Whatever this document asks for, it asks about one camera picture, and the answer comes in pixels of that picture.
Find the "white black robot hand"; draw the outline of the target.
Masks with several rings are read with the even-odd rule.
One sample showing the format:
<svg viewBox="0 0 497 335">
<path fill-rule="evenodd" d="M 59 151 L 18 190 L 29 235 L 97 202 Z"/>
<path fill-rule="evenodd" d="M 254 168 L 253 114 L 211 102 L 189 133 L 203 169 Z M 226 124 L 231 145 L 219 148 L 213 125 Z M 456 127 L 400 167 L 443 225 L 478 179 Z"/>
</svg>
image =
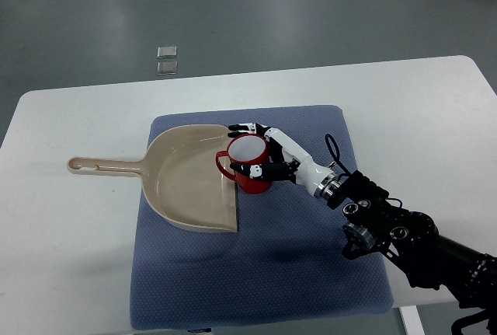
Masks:
<svg viewBox="0 0 497 335">
<path fill-rule="evenodd" d="M 278 128 L 244 123 L 230 125 L 228 130 L 229 138 L 255 134 L 267 142 L 269 164 L 260 166 L 262 174 L 257 180 L 288 180 L 305 187 L 311 196 L 320 198 L 335 178 L 335 173 L 330 168 L 315 163 L 308 152 Z"/>
</svg>

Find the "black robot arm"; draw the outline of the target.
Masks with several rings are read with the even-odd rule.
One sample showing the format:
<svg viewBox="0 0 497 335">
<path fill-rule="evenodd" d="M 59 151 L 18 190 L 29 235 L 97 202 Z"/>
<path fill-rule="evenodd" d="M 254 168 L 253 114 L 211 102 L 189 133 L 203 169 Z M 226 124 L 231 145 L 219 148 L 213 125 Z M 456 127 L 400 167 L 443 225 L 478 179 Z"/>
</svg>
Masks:
<svg viewBox="0 0 497 335">
<path fill-rule="evenodd" d="M 409 211 L 402 202 L 360 171 L 350 172 L 340 161 L 335 139 L 325 143 L 333 158 L 331 167 L 342 171 L 325 181 L 319 196 L 329 208 L 341 210 L 346 244 L 342 255 L 355 260 L 381 253 L 408 278 L 413 288 L 447 287 L 462 309 L 478 308 L 474 315 L 456 320 L 453 334 L 486 322 L 496 332 L 496 258 L 480 253 L 439 234 L 428 215 Z"/>
</svg>

